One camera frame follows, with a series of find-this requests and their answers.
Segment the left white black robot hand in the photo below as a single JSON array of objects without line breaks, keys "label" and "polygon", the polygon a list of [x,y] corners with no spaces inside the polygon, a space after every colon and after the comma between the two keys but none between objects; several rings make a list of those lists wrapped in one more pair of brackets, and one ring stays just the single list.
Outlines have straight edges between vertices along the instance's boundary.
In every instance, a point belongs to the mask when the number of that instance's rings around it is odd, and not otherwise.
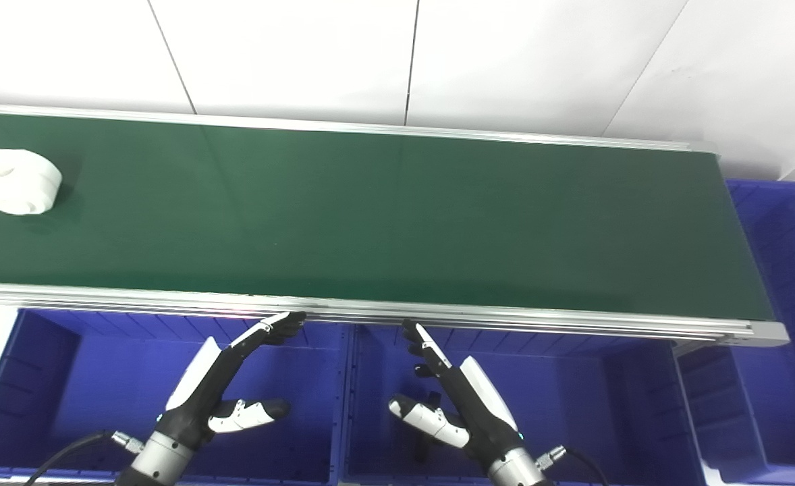
[{"label": "left white black robot hand", "polygon": [[156,432],[197,450],[216,434],[262,427],[287,417],[292,404],[286,399],[225,400],[223,396],[253,351],[283,344],[298,334],[306,318],[304,311],[265,317],[224,348],[215,338],[207,338],[170,394]]}]

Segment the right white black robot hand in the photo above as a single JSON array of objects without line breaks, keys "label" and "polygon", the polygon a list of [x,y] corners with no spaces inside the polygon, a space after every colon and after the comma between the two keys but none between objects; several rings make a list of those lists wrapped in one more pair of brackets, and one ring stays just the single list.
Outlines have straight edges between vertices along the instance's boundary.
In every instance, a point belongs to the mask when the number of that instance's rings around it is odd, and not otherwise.
[{"label": "right white black robot hand", "polygon": [[404,338],[410,342],[409,352],[423,359],[416,367],[416,374],[437,378],[456,413],[444,412],[441,407],[426,405],[404,394],[392,396],[389,411],[435,440],[464,450],[483,471],[497,461],[505,461],[512,450],[522,448],[524,442],[515,424],[497,416],[487,406],[466,372],[450,363],[422,324],[407,318],[402,327]]}]

